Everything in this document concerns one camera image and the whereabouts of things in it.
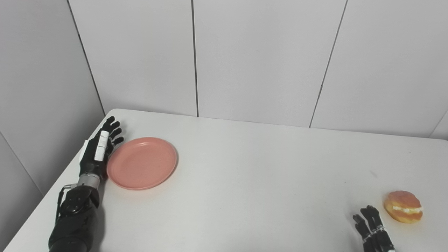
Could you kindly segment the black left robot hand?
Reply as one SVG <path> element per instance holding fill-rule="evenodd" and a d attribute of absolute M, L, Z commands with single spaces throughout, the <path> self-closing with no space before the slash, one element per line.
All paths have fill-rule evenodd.
<path fill-rule="evenodd" d="M 114 116 L 109 117 L 96 134 L 87 140 L 83 146 L 83 156 L 80 158 L 80 173 L 96 174 L 101 179 L 107 177 L 107 163 L 115 147 L 124 141 L 120 136 L 122 128 Z"/>

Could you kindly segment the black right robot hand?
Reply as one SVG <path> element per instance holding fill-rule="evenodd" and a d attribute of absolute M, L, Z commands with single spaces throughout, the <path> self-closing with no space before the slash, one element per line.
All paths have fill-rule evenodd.
<path fill-rule="evenodd" d="M 361 208 L 362 215 L 352 216 L 355 228 L 363 239 L 365 252 L 396 252 L 391 238 L 385 229 L 378 209 L 368 205 Z"/>

